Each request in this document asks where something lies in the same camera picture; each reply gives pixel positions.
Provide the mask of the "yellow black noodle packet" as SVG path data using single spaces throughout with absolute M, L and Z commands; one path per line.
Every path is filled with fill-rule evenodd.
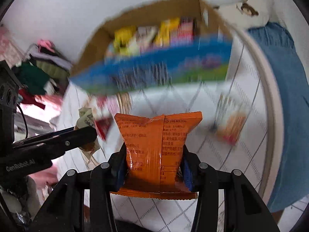
M 195 25 L 195 19 L 190 17 L 176 17 L 162 21 L 153 41 L 154 47 L 167 48 L 190 44 L 194 40 Z

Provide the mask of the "cardboard milk carton box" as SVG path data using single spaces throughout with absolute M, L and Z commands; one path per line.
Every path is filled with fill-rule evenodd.
M 138 27 L 157 26 L 162 21 L 195 19 L 190 44 L 156 48 L 140 53 L 136 44 Z M 129 55 L 113 47 L 114 32 L 136 26 Z M 107 20 L 91 39 L 73 68 L 70 81 L 95 95 L 114 95 L 151 87 L 222 81 L 226 78 L 232 51 L 232 35 L 219 14 L 203 0 L 158 0 L 135 7 Z

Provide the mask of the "yellow striped snack packet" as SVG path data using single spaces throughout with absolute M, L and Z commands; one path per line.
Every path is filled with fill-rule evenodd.
M 136 26 L 123 27 L 114 32 L 113 47 L 119 55 L 129 55 L 128 46 L 136 33 Z

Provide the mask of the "white bear print pillow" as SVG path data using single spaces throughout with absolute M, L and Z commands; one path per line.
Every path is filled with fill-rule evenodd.
M 234 0 L 213 5 L 224 22 L 237 28 L 264 27 L 271 18 L 273 0 Z

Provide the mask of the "clothes rack with clothes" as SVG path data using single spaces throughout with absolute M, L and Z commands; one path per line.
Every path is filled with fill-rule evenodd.
M 19 97 L 24 105 L 45 109 L 39 102 L 43 96 L 63 96 L 69 84 L 72 63 L 55 47 L 55 52 L 31 44 L 25 57 L 12 67 L 12 72 L 21 83 Z

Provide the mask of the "egg yolk pastry packet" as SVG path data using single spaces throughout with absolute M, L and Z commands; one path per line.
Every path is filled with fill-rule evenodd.
M 81 134 L 83 138 L 86 138 L 86 141 L 82 144 L 80 149 L 85 157 L 90 159 L 93 154 L 99 150 L 91 108 L 82 107 L 79 109 L 79 119 L 77 120 L 74 129 L 79 130 L 79 134 Z

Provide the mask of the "white diamond pattern quilt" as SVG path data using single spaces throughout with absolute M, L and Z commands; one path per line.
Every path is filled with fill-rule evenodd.
M 277 176 L 283 146 L 283 111 L 271 66 L 259 44 L 247 31 L 230 25 L 232 51 L 225 80 L 151 87 L 115 94 L 119 111 L 154 117 L 202 112 L 203 120 L 191 131 L 186 145 L 218 170 L 241 170 L 266 203 Z M 249 115 L 232 146 L 211 131 L 221 93 L 231 94 L 249 107 Z M 81 107 L 93 106 L 96 96 L 70 82 L 56 129 L 74 127 Z M 130 220 L 154 231 L 189 231 L 193 200 L 137 199 L 112 195 L 116 218 Z

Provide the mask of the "blue bed sheet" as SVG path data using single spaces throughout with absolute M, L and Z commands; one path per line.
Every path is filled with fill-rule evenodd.
M 308 82 L 290 33 L 278 23 L 250 28 L 265 53 L 280 91 L 284 146 L 280 168 L 268 201 L 277 212 L 308 195 Z

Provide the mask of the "white oat cookie packet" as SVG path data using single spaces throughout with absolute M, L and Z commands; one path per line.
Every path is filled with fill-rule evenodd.
M 240 98 L 221 93 L 213 124 L 215 135 L 222 141 L 234 146 L 239 140 L 249 114 L 249 107 Z

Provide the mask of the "white chocolate wafer packet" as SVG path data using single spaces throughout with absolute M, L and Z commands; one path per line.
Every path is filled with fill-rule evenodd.
M 138 27 L 136 44 L 140 53 L 145 52 L 151 46 L 157 32 L 157 26 Z

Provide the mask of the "red triangular snack packet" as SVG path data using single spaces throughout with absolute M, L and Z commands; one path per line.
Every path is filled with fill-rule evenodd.
M 96 130 L 101 139 L 106 140 L 114 116 L 118 111 L 119 104 L 116 96 L 98 97 L 96 99 L 93 117 Z

